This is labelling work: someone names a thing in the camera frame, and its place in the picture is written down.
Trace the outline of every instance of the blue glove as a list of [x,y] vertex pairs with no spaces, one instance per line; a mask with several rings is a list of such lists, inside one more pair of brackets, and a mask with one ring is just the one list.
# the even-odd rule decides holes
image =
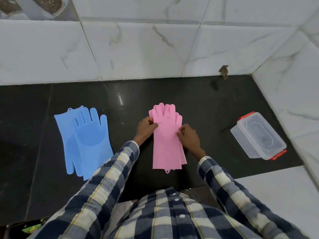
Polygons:
[[89,179],[101,164],[113,156],[108,136],[106,115],[101,116],[95,108],[83,107],[72,119],[74,134],[79,146],[83,180]]
[[69,108],[66,113],[54,115],[58,128],[60,130],[63,146],[66,172],[74,173],[74,168],[77,176],[83,176],[82,165],[80,159],[80,150],[72,127],[72,119],[77,117],[78,112],[83,110],[83,106],[72,109]]

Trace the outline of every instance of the shirt sleeve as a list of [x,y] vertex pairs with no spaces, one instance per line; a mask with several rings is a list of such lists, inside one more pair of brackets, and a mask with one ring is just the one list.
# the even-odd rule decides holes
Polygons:
[[211,157],[203,157],[199,161],[197,171],[212,189],[224,212],[261,237],[309,238],[295,225],[274,214]]
[[126,142],[95,171],[69,202],[29,238],[100,238],[109,227],[111,212],[124,189],[139,147]]

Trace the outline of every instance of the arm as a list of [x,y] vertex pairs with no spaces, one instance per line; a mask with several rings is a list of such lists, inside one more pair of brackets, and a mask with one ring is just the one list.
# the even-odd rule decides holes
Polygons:
[[112,209],[139,155],[139,146],[157,124],[150,117],[138,125],[133,141],[126,142],[112,158],[97,169],[81,190],[29,238],[100,238],[109,226]]
[[212,189],[225,213],[263,238],[308,238],[295,225],[274,214],[241,184],[236,182],[200,148],[196,131],[188,124],[177,133],[182,145],[199,161],[199,175]]

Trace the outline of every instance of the plastic container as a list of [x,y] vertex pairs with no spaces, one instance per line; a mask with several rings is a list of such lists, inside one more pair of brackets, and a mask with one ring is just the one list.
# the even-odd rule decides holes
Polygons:
[[259,112],[242,117],[230,131],[250,158],[268,160],[287,147]]

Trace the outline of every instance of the person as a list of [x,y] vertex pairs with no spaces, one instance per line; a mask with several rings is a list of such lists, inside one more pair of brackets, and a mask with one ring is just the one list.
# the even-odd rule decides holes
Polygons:
[[[103,238],[112,209],[138,159],[139,146],[157,126],[151,117],[144,118],[134,139],[97,169],[81,190],[29,238]],[[108,238],[308,238],[207,156],[196,131],[188,124],[180,127],[176,134],[199,161],[198,173],[210,186],[223,211],[201,204],[173,188],[158,190],[135,202]]]

